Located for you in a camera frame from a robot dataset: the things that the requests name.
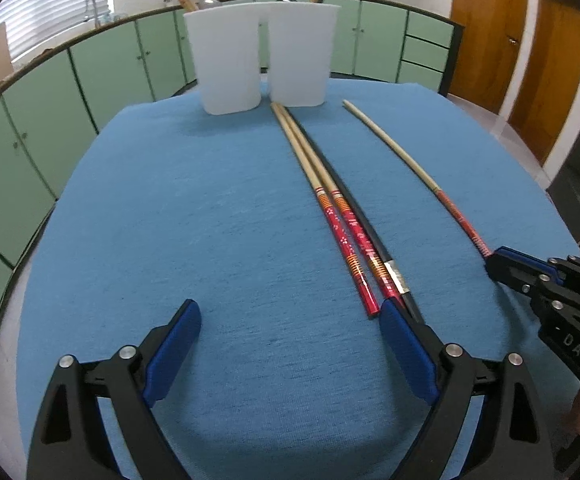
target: white plastic cup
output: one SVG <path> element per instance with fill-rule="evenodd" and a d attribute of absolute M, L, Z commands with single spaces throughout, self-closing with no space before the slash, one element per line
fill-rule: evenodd
<path fill-rule="evenodd" d="M 259 22 L 269 3 L 236 4 L 184 14 L 204 110 L 212 115 L 261 102 Z"/>
<path fill-rule="evenodd" d="M 284 106 L 325 101 L 339 6 L 270 2 L 270 98 Z"/>

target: metal screw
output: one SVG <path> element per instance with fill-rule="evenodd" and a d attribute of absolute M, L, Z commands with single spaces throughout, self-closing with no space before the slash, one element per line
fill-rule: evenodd
<path fill-rule="evenodd" d="M 124 346 L 119 350 L 119 357 L 122 359 L 132 359 L 136 355 L 136 348 L 134 346 Z"/>
<path fill-rule="evenodd" d="M 61 368 L 70 368 L 73 362 L 74 357 L 71 355 L 64 355 L 61 359 L 59 359 L 59 366 Z"/>
<path fill-rule="evenodd" d="M 446 353 L 451 357 L 461 357 L 461 355 L 464 353 L 464 349 L 459 345 L 450 343 L 448 346 L 446 346 Z"/>
<path fill-rule="evenodd" d="M 508 356 L 508 361 L 515 366 L 521 366 L 524 362 L 524 359 L 519 355 L 515 354 L 514 352 Z"/>

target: blue tablecloth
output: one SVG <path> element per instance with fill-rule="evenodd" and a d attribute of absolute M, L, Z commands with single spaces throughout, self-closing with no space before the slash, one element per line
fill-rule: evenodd
<path fill-rule="evenodd" d="M 524 298 L 491 282 L 418 178 L 341 106 L 357 104 L 428 170 L 491 248 L 577 245 L 532 178 L 443 97 L 332 80 L 297 118 L 408 279 L 427 322 L 474 356 L 523 354 L 555 428 L 578 383 L 537 339 Z M 266 101 L 209 116 L 192 92 L 123 110 L 79 163 L 34 257 L 21 317 L 24 447 L 57 359 L 111 356 L 186 298 L 202 329 L 154 415 L 195 480 L 385 479 L 427 406 L 369 321 Z M 446 478 L 458 473 L 478 400 Z M 104 406 L 113 448 L 136 477 Z"/>

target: blue gripper pad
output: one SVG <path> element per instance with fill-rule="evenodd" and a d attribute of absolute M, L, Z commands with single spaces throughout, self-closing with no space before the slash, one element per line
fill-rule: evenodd
<path fill-rule="evenodd" d="M 563 285 L 563 280 L 559 277 L 557 269 L 551 266 L 548 262 L 544 262 L 543 260 L 529 256 L 528 254 L 523 254 L 518 251 L 511 250 L 507 247 L 500 247 L 495 252 L 501 254 L 502 256 L 506 256 L 511 260 L 525 264 L 528 267 L 532 267 L 540 273 L 547 274 L 557 285 Z"/>
<path fill-rule="evenodd" d="M 150 408 L 168 394 L 183 359 L 200 330 L 201 311 L 198 304 L 191 301 L 145 368 L 143 396 Z"/>
<path fill-rule="evenodd" d="M 379 327 L 384 341 L 397 358 L 412 393 L 432 406 L 439 397 L 435 364 L 390 299 L 385 300 L 381 306 Z"/>

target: faucet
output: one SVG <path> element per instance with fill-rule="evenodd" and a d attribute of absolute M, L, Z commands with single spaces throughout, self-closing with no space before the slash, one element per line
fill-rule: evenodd
<path fill-rule="evenodd" d="M 83 21 L 87 22 L 90 20 L 88 16 L 88 9 L 90 7 L 90 0 L 86 0 L 86 15 L 83 17 Z M 94 28 L 99 28 L 101 26 L 101 22 L 99 21 L 99 11 L 97 11 L 97 2 L 96 0 L 92 0 L 92 8 L 94 9 Z"/>

